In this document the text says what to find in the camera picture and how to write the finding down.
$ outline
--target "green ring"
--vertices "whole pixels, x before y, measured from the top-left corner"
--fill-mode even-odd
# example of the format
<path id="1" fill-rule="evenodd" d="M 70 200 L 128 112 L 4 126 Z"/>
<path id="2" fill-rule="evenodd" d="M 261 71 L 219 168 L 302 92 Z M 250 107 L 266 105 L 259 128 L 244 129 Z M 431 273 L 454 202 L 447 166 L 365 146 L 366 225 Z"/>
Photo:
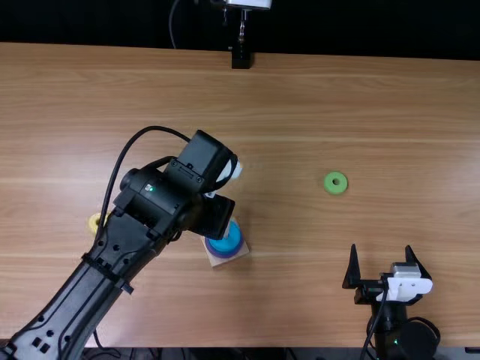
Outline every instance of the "green ring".
<path id="1" fill-rule="evenodd" d="M 348 188 L 347 177 L 338 171 L 330 172 L 323 180 L 323 187 L 330 194 L 342 194 Z"/>

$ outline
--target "black background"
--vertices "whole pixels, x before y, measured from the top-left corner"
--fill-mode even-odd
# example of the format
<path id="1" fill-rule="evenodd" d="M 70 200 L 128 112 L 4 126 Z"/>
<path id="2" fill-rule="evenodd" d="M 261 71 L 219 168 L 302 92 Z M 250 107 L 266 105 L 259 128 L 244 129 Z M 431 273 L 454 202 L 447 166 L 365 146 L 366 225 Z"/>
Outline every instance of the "black background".
<path id="1" fill-rule="evenodd" d="M 173 0 L 1 0 L 0 41 L 171 47 Z M 208 0 L 180 0 L 179 48 L 227 50 L 238 31 Z M 247 24 L 256 52 L 480 59 L 480 1 L 273 0 Z"/>

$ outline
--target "white plastic part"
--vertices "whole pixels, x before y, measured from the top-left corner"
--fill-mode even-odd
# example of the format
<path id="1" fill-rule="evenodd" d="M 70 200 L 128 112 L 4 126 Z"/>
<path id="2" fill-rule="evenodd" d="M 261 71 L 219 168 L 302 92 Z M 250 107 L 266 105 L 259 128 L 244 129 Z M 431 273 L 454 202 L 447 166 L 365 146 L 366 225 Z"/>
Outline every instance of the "white plastic part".
<path id="1" fill-rule="evenodd" d="M 240 174 L 242 173 L 242 164 L 240 163 L 240 161 L 237 161 L 237 164 L 235 166 L 235 169 L 233 170 L 233 174 L 232 174 L 232 177 L 230 179 L 237 179 Z M 220 173 L 220 175 L 218 176 L 217 178 L 217 181 L 216 182 L 221 182 L 222 180 L 224 180 L 225 178 L 228 177 L 228 175 L 230 175 L 232 171 L 232 161 L 231 160 L 228 160 L 228 163 L 226 163 L 225 167 L 223 168 L 222 172 Z M 214 197 L 215 194 L 217 193 L 217 191 L 212 191 L 210 193 L 206 193 L 205 196 L 206 197 Z"/>
<path id="2" fill-rule="evenodd" d="M 428 294 L 434 285 L 432 280 L 421 277 L 389 277 L 387 301 L 408 302 L 418 294 Z M 382 301 L 383 292 L 376 297 Z"/>
<path id="3" fill-rule="evenodd" d="M 228 235 L 230 234 L 230 222 L 235 221 L 233 217 L 228 220 L 228 225 L 226 226 L 225 232 L 223 233 L 222 239 L 228 238 Z"/>
<path id="4" fill-rule="evenodd" d="M 272 0 L 226 0 L 226 4 L 245 8 L 269 9 L 272 7 Z"/>

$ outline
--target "black clamp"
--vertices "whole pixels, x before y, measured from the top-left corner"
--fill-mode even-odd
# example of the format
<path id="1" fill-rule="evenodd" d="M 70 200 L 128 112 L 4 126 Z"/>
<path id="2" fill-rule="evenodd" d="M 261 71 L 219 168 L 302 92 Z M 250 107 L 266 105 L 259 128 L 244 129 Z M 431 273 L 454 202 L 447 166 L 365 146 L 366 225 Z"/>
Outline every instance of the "black clamp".
<path id="1" fill-rule="evenodd" d="M 82 255 L 82 260 L 85 261 L 89 266 L 100 272 L 105 278 L 112 281 L 115 284 L 115 287 L 125 291 L 129 295 L 134 291 L 134 288 L 123 278 L 114 274 L 109 269 L 103 267 L 101 264 L 93 260 L 87 253 Z"/>
<path id="2" fill-rule="evenodd" d="M 248 9 L 241 9 L 240 32 L 232 47 L 232 69 L 250 69 L 254 64 L 254 54 L 251 52 L 245 35 L 248 11 Z"/>

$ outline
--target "yellow ring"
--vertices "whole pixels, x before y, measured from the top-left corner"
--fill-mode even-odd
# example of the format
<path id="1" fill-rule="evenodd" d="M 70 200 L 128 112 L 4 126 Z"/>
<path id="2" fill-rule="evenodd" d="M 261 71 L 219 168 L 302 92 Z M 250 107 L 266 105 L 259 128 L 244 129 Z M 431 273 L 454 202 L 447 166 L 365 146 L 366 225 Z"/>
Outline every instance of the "yellow ring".
<path id="1" fill-rule="evenodd" d="M 105 217 L 105 222 L 103 224 L 107 223 L 107 219 L 110 216 L 110 211 L 106 213 Z M 89 219 L 88 219 L 88 228 L 90 229 L 90 232 L 95 235 L 98 230 L 98 223 L 100 221 L 100 212 L 97 214 L 93 214 Z"/>

